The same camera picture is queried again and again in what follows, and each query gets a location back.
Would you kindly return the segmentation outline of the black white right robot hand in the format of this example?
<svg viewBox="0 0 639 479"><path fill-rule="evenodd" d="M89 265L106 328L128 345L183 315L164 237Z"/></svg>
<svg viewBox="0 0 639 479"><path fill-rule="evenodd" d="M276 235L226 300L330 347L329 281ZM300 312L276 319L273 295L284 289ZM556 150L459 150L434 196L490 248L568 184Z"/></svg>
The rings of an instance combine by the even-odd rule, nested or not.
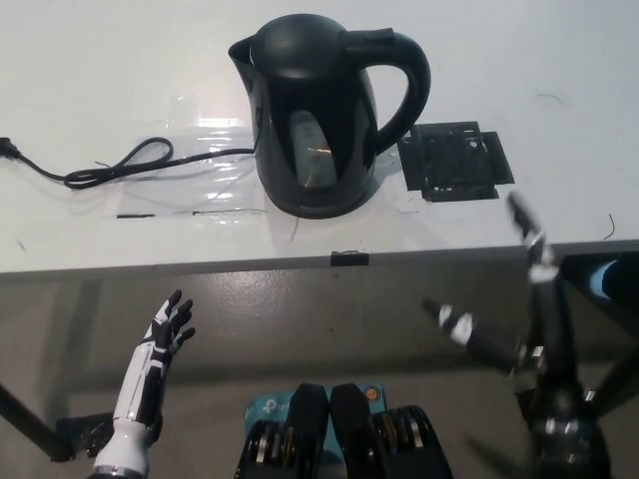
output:
<svg viewBox="0 0 639 479"><path fill-rule="evenodd" d="M559 263L523 196L509 194L507 205L527 251L531 320L523 344L507 344L500 330L449 303L426 298L422 308L454 343L497 370L515 373L535 368L536 387L528 409L531 418L588 416Z"/></svg>

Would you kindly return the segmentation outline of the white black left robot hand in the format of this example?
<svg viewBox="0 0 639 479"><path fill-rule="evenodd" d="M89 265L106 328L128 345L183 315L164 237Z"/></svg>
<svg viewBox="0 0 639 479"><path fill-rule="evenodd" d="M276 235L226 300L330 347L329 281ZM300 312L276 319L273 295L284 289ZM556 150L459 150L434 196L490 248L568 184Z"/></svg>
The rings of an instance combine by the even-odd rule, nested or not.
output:
<svg viewBox="0 0 639 479"><path fill-rule="evenodd" d="M174 356L196 330L188 326L193 301L182 301L177 289L164 301L134 349L114 411L114 420L129 420L147 428L161 414L166 380Z"/></svg>

